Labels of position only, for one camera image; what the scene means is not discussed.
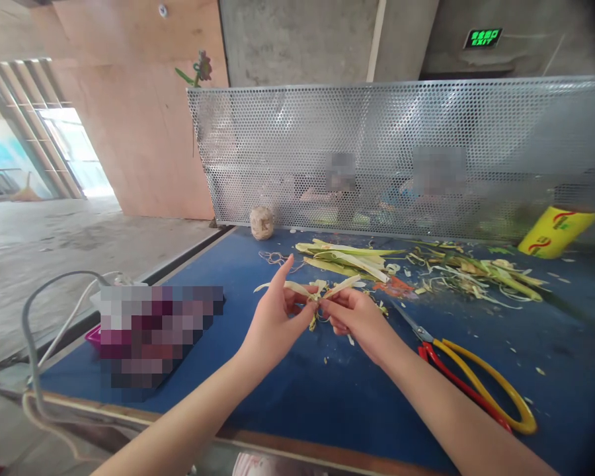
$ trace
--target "scissor blade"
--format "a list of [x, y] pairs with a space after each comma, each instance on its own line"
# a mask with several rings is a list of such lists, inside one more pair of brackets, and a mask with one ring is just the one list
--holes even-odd
[[398, 304], [394, 299], [390, 300], [390, 304], [392, 304], [395, 309], [401, 314], [401, 316], [405, 319], [405, 321], [412, 327], [412, 330], [415, 332], [416, 336], [419, 340], [423, 342], [432, 342], [434, 338], [432, 335], [426, 331], [423, 327], [416, 323], [416, 321], [410, 317], [410, 315], [401, 308], [401, 305]]
[[412, 327], [414, 330], [418, 328], [418, 324], [412, 317], [408, 315], [407, 312], [403, 310], [401, 304], [397, 303], [394, 299], [390, 300], [390, 304], [392, 304], [395, 307], [395, 309], [399, 312], [399, 314], [401, 314], [402, 318], [405, 319], [405, 321], [410, 325], [410, 327]]

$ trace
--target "scissors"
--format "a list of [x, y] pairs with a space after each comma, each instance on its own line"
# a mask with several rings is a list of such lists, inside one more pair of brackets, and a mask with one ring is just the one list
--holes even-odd
[[[533, 434], [537, 430], [536, 419], [534, 414], [531, 412], [525, 401], [522, 399], [520, 394], [514, 389], [511, 384], [491, 365], [486, 363], [483, 359], [478, 357], [475, 354], [472, 354], [467, 349], [462, 348], [450, 342], [446, 339], [440, 341], [432, 337], [432, 335], [423, 329], [420, 325], [418, 325], [412, 317], [408, 315], [401, 306], [397, 304], [394, 300], [390, 300], [392, 305], [395, 307], [399, 314], [403, 316], [405, 321], [412, 327], [412, 330], [415, 332], [418, 339], [423, 343], [422, 346], [418, 348], [418, 355], [429, 362], [428, 355], [431, 357], [432, 361], [436, 364], [436, 366], [443, 372], [448, 379], [450, 379], [457, 387], [459, 387], [469, 398], [474, 400], [480, 407], [482, 407], [487, 413], [491, 415], [491, 417], [496, 420], [505, 430], [511, 433], [511, 428], [515, 431], [522, 433], [522, 434]], [[447, 354], [462, 370], [465, 372], [465, 375], [476, 388], [478, 393], [476, 393], [468, 384], [460, 380], [457, 376], [455, 376], [445, 364], [440, 361], [438, 356], [436, 355], [434, 348], [432, 345], [438, 347], [444, 354]], [[489, 375], [491, 375], [499, 384], [500, 386], [507, 392], [509, 398], [514, 403], [514, 405], [518, 408], [520, 412], [521, 421], [516, 421], [511, 416], [507, 415], [506, 412], [496, 403], [494, 398], [489, 394], [487, 389], [483, 387], [483, 384], [478, 377], [472, 372], [471, 368], [465, 363], [463, 359], [461, 359], [456, 352], [459, 354], [469, 358], [476, 362], [480, 367], [482, 367]]]

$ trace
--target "green exit sign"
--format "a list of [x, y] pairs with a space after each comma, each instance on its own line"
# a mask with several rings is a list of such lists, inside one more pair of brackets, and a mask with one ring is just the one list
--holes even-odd
[[465, 41], [465, 46], [463, 48], [467, 50], [470, 48], [494, 47], [496, 46], [496, 43], [498, 43], [501, 33], [502, 28], [492, 28], [490, 30], [472, 30], [469, 32], [469, 35], [467, 35], [467, 40]]

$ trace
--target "small figurine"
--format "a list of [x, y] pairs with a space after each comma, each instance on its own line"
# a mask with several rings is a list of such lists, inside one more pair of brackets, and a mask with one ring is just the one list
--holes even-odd
[[211, 81], [212, 77], [212, 65], [210, 64], [210, 57], [207, 56], [205, 50], [198, 52], [198, 63], [194, 63], [194, 70], [196, 72], [196, 78], [192, 79], [187, 74], [183, 73], [179, 68], [175, 68], [178, 75], [181, 76], [189, 85], [192, 87], [200, 87], [199, 81]]

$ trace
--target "red scissor handle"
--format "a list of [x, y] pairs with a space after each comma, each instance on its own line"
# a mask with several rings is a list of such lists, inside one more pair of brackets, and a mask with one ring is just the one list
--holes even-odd
[[436, 355], [434, 347], [432, 347], [432, 344], [430, 344], [429, 342], [424, 342], [423, 346], [420, 346], [418, 348], [418, 355], [426, 362], [429, 362], [429, 355], [432, 358], [434, 364], [441, 370], [441, 372], [445, 374], [445, 376], [448, 379], [450, 379], [457, 387], [459, 387], [469, 398], [474, 400], [474, 402], [476, 402], [483, 410], [489, 413], [489, 415], [494, 420], [496, 420], [505, 430], [513, 434], [513, 431], [511, 431], [511, 427], [509, 426], [509, 424], [500, 415], [500, 413], [498, 413], [496, 409], [489, 404], [487, 400], [482, 398], [482, 396], [480, 396], [479, 393], [474, 391], [474, 389], [472, 389], [468, 384], [460, 380], [457, 376], [451, 373], [451, 371], [447, 367], [445, 367], [445, 364], [441, 362], [441, 360]]

